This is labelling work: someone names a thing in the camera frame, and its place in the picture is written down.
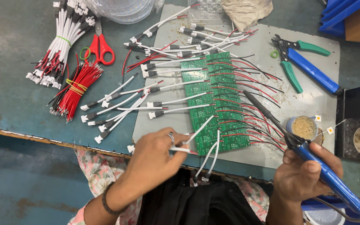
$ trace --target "hand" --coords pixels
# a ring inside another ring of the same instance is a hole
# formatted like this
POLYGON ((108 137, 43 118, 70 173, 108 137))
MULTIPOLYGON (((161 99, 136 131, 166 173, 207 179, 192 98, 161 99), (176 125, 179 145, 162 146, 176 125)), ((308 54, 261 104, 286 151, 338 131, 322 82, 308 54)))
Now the hand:
POLYGON ((127 170, 107 193, 107 203, 112 210, 121 210, 177 173, 187 153, 177 152, 170 158, 168 150, 172 146, 172 139, 167 135, 169 132, 173 132, 174 145, 188 148, 182 142, 190 137, 178 134, 171 127, 142 136, 136 143, 127 170), (111 203, 108 200, 110 195, 115 196, 111 203))
MULTIPOLYGON (((337 156, 316 143, 311 143, 309 148, 342 179, 341 160, 337 156)), ((283 164, 274 174, 274 193, 283 201, 298 204, 303 200, 327 194, 331 189, 319 180, 320 170, 318 162, 304 162, 294 151, 287 149, 283 156, 283 164)))

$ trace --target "bracelet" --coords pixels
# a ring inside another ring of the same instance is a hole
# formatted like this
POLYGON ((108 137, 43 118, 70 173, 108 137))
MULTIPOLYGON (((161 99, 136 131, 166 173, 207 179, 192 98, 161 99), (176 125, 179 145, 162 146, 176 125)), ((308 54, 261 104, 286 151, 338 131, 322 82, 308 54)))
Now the bracelet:
POLYGON ((107 187, 106 187, 106 189, 104 190, 104 193, 103 193, 103 206, 104 206, 104 208, 105 208, 105 210, 109 213, 109 214, 112 214, 112 215, 120 215, 122 212, 124 212, 126 209, 127 209, 127 207, 128 207, 128 205, 124 208, 124 209, 122 209, 122 210, 120 210, 120 211, 113 211, 113 210, 111 210, 109 207, 108 207, 108 205, 107 205, 107 203, 106 203, 106 193, 107 193, 107 191, 109 190, 109 188, 114 184, 115 182, 112 182, 112 183, 110 183, 107 187))

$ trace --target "gray work mat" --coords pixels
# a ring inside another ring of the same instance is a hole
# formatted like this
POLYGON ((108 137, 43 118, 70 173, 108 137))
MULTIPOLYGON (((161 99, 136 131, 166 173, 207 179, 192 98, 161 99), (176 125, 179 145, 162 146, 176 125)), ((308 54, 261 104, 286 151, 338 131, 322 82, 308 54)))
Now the gray work mat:
MULTIPOLYGON (((165 5, 163 7, 163 12, 161 20, 166 19, 170 15, 182 10, 183 7, 174 6, 174 5, 165 5)), ((186 40, 187 35, 181 34, 178 31, 180 26, 190 27, 190 24, 186 20, 172 20, 169 23, 162 25, 157 34, 154 47, 163 48, 165 44, 171 43, 173 40, 178 39, 175 43, 177 45, 187 45, 186 40)), ((224 24, 223 26, 209 26, 208 28, 216 30, 224 30, 224 32, 231 32, 231 24, 224 24)), ((228 48, 232 54, 237 56, 247 56, 251 54, 257 54, 248 58, 253 64, 257 65, 263 71, 271 73, 277 77, 280 77, 283 81, 275 81, 274 79, 268 80, 263 74, 252 74, 251 77, 258 80, 259 82, 271 85, 276 87, 285 93, 278 92, 277 94, 271 92, 268 89, 263 89, 266 93, 275 98, 281 109, 273 105, 266 99, 257 96, 257 99, 260 100, 263 105, 269 109, 272 114, 285 126, 287 121, 294 116, 306 115, 314 116, 321 115, 322 121, 317 122, 318 126, 325 130, 330 126, 335 125, 336 121, 336 105, 337 99, 335 96, 329 94, 325 89, 323 89, 319 84, 317 84, 313 79, 311 79, 307 74, 300 70, 297 66, 293 65, 295 75, 300 82, 304 92, 301 94, 296 94, 294 88, 291 86, 290 82, 286 78, 284 71, 280 66, 280 58, 272 59, 270 53, 273 50, 276 50, 276 47, 272 44, 271 38, 274 38, 274 34, 280 35, 281 38, 289 41, 304 41, 312 43, 323 47, 331 52, 331 55, 328 57, 321 56, 319 54, 308 53, 298 51, 303 57, 308 59, 312 64, 316 65, 320 70, 327 74, 331 79, 338 82, 338 69, 340 61, 340 45, 337 41, 330 40, 327 38, 322 38, 318 36, 312 36, 309 34, 304 34, 300 32, 295 32, 292 30, 286 30, 277 27, 269 27, 267 25, 258 24, 253 27, 254 29, 259 29, 255 32, 255 35, 248 37, 248 41, 244 41, 240 46, 232 46, 228 48)), ((244 64, 233 62, 234 65, 239 67, 246 67, 244 64)), ((158 68, 159 70, 170 70, 174 69, 173 64, 170 64, 166 68, 158 68)), ((162 74, 162 76, 155 76, 152 78, 147 78, 145 85, 153 84, 159 80, 164 80, 160 86, 167 86, 174 83, 182 82, 181 73, 167 73, 162 74)), ((240 90, 244 90, 246 87, 239 86, 240 90)), ((176 99, 185 98, 184 88, 182 86, 177 86, 171 88, 170 90, 164 90, 158 93, 153 93, 148 96, 146 102, 166 102, 176 99)), ((176 103, 169 105, 170 109, 177 109, 182 107, 187 107, 187 102, 176 103)), ((155 118, 150 120, 148 118, 148 111, 140 110, 137 116, 136 126, 133 133, 133 140, 136 142, 142 135, 149 132, 155 132, 161 128, 171 126, 178 133, 192 133, 190 115, 187 111, 179 111, 174 113, 168 113, 162 117, 155 118)), ((334 152, 334 137, 335 135, 324 134, 324 143, 323 146, 329 149, 331 152, 334 152)), ((264 166, 276 169, 282 164, 283 153, 279 151, 272 145, 268 144, 253 144, 250 147, 236 149, 233 151, 227 151, 220 153, 218 159, 224 159, 228 161, 247 163, 251 165, 264 166)))

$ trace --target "blue soldering iron handle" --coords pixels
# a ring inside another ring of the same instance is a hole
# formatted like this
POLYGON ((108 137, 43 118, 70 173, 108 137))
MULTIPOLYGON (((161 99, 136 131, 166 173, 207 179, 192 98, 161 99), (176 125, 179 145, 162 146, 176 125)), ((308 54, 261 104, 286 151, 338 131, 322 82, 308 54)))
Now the blue soldering iron handle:
POLYGON ((326 163, 309 149, 307 142, 293 149, 293 151, 304 161, 314 160, 320 163, 322 167, 320 178, 322 181, 326 183, 353 212, 360 214, 360 199, 351 192, 347 185, 344 184, 326 163))
POLYGON ((342 94, 342 89, 336 82, 330 79, 330 77, 324 74, 321 70, 310 63, 294 49, 288 49, 288 57, 293 63, 303 69, 303 71, 305 71, 307 74, 309 74, 309 76, 322 85, 328 92, 332 93, 333 95, 342 94))

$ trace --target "black cloth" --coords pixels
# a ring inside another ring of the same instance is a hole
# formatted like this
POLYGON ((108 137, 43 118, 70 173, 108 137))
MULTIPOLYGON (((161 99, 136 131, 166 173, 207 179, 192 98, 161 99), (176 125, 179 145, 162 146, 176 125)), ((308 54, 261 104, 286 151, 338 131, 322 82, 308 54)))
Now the black cloth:
POLYGON ((137 225, 262 225, 233 182, 190 187, 190 172, 180 169, 143 196, 137 225))

